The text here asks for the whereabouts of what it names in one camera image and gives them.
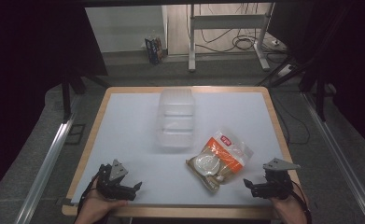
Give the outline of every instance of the table leg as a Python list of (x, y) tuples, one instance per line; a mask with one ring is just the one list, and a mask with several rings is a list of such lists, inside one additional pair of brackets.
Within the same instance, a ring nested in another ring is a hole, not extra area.
[(190, 48), (189, 48), (189, 71), (196, 71), (196, 46), (194, 44), (194, 5), (190, 5)]

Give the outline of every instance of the black cable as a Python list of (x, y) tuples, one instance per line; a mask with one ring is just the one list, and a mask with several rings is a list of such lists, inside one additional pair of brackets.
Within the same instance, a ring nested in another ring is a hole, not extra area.
[(281, 188), (283, 188), (287, 193), (289, 193), (290, 195), (292, 195), (293, 198), (296, 199), (296, 201), (298, 202), (299, 206), (302, 208), (302, 210), (304, 212), (304, 215), (305, 215), (306, 220), (307, 220), (307, 224), (312, 224), (313, 220), (312, 220), (312, 217), (311, 217), (311, 212), (310, 212), (310, 209), (308, 209), (308, 205), (307, 205), (307, 202), (306, 202), (306, 200), (304, 198), (304, 195), (302, 194), (302, 197), (303, 197), (303, 199), (302, 199), (297, 193), (295, 193), (295, 191), (290, 190), (289, 188), (287, 188), (284, 184), (280, 183), (275, 178), (272, 178), (272, 180), (274, 181), (274, 183), (276, 183), (278, 186), (280, 186)]
[(285, 112), (287, 112), (287, 114), (289, 114), (293, 119), (297, 120), (300, 124), (303, 125), (304, 129), (306, 130), (307, 132), (307, 138), (304, 142), (287, 142), (288, 144), (291, 143), (291, 144), (297, 144), (297, 145), (306, 145), (309, 141), (310, 141), (310, 138), (311, 138), (311, 134), (310, 134), (310, 131), (308, 130), (308, 127), (307, 125), (301, 121), (300, 119), (296, 118), (295, 116), (293, 116), (285, 107), (284, 105), (281, 103), (281, 101), (278, 99), (278, 97), (276, 97), (275, 94), (273, 94), (272, 92), (272, 78), (273, 76), (269, 77), (269, 87), (268, 87), (268, 90), (269, 90), (269, 93), (270, 93), (270, 96), (274, 97), (274, 99), (281, 105), (281, 107), (284, 109)]
[(287, 54), (287, 58), (280, 65), (278, 65), (269, 75), (267, 75), (264, 79), (258, 82), (255, 86), (261, 86), (267, 79), (273, 77), (275, 74), (278, 74), (279, 71), (281, 71), (281, 69), (284, 68), (291, 59), (292, 56)]
[(285, 112), (287, 112), (287, 114), (289, 114), (291, 117), (293, 117), (295, 120), (297, 120), (299, 123), (301, 123), (302, 125), (303, 125), (303, 127), (304, 127), (304, 129), (306, 130), (306, 132), (307, 132), (307, 137), (306, 137), (306, 139), (305, 139), (305, 141), (304, 142), (290, 142), (291, 144), (296, 144), (296, 145), (306, 145), (309, 141), (310, 141), (310, 138), (311, 138), (311, 134), (310, 134), (310, 131), (308, 130), (308, 127), (307, 127), (307, 125), (303, 122), (303, 121), (301, 121), (300, 119), (298, 119), (298, 118), (296, 118), (295, 116), (293, 116), (291, 113), (289, 113), (289, 111), (287, 111), (286, 109), (285, 109), (285, 107), (283, 106), (283, 104), (280, 102), (280, 100), (276, 97), (276, 96), (274, 96), (274, 99), (281, 105), (281, 107), (284, 109), (284, 111)]
[(287, 142), (287, 146), (289, 147), (289, 142), (290, 142), (290, 132), (289, 132), (289, 128), (287, 126), (287, 123), (285, 122), (284, 118), (281, 116), (281, 113), (278, 111), (277, 107), (274, 105), (274, 110), (275, 113), (278, 114), (278, 117), (281, 119), (281, 122), (284, 124), (285, 130), (287, 132), (287, 136), (284, 136), (286, 138), (286, 142)]

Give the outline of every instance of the clear plastic container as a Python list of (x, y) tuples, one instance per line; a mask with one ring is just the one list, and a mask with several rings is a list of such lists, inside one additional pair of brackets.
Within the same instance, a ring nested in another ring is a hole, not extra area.
[(191, 147), (194, 131), (194, 98), (190, 89), (161, 93), (156, 135), (160, 147)]

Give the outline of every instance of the wire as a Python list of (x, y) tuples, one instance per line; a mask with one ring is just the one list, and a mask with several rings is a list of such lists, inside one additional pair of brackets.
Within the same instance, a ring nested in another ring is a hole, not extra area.
[(281, 103), (281, 101), (278, 99), (278, 97), (276, 97), (276, 95), (275, 94), (273, 94), (273, 92), (272, 92), (272, 78), (273, 78), (273, 76), (271, 76), (271, 77), (269, 77), (269, 87), (268, 87), (268, 89), (269, 89), (269, 93), (271, 94), (271, 96), (273, 96), (274, 97), (274, 99), (281, 105), (281, 107), (284, 109), (284, 111), (287, 113), (287, 114), (289, 114), (293, 119), (295, 119), (295, 120), (297, 120), (300, 124), (302, 124), (303, 125), (303, 127), (304, 127), (304, 129), (306, 130), (306, 132), (307, 132), (307, 137), (306, 137), (306, 139), (305, 139), (305, 141), (303, 141), (303, 142), (288, 142), (288, 143), (291, 143), (291, 144), (297, 144), (297, 145), (306, 145), (309, 141), (310, 141), (310, 138), (311, 138), (311, 134), (310, 134), (310, 131), (308, 130), (308, 127), (307, 127), (307, 125), (303, 122), (303, 121), (301, 121), (300, 119), (298, 119), (298, 118), (296, 118), (295, 116), (293, 116), (285, 107), (284, 107), (284, 105)]
[(310, 131), (308, 130), (307, 125), (303, 121), (301, 121), (300, 119), (296, 118), (291, 113), (289, 113), (289, 111), (287, 111), (285, 109), (285, 107), (282, 105), (282, 103), (280, 102), (280, 100), (276, 96), (274, 96), (274, 99), (281, 105), (281, 107), (284, 109), (285, 112), (287, 112), (287, 114), (289, 114), (292, 118), (294, 118), (299, 123), (301, 123), (303, 125), (305, 131), (307, 132), (307, 137), (306, 137), (305, 141), (303, 141), (303, 142), (290, 142), (290, 143), (291, 144), (296, 144), (296, 145), (306, 145), (306, 144), (308, 144), (308, 142), (310, 141), (310, 138), (311, 138), (311, 134), (310, 134)]
[(271, 177), (271, 179), (273, 180), (274, 183), (276, 183), (279, 187), (283, 188), (287, 193), (289, 193), (290, 195), (292, 195), (293, 198), (296, 199), (296, 201), (301, 206), (301, 209), (304, 212), (304, 215), (305, 215), (306, 220), (307, 220), (307, 224), (312, 224), (313, 220), (312, 220), (312, 217), (311, 217), (311, 212), (310, 212), (310, 209), (308, 209), (307, 201), (304, 198), (304, 195), (302, 193), (302, 189), (295, 182), (292, 181), (292, 183), (294, 183), (296, 186), (298, 186), (300, 192), (302, 193), (303, 199), (295, 191), (289, 189), (287, 186), (285, 186), (283, 183), (279, 182), (277, 179), (275, 179), (273, 177)]

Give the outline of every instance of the plastic bag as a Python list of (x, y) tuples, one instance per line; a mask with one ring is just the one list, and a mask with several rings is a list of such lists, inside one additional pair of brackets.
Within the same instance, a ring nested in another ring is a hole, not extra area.
[(253, 151), (232, 133), (217, 131), (205, 144), (202, 152), (186, 164), (212, 192), (244, 168)]

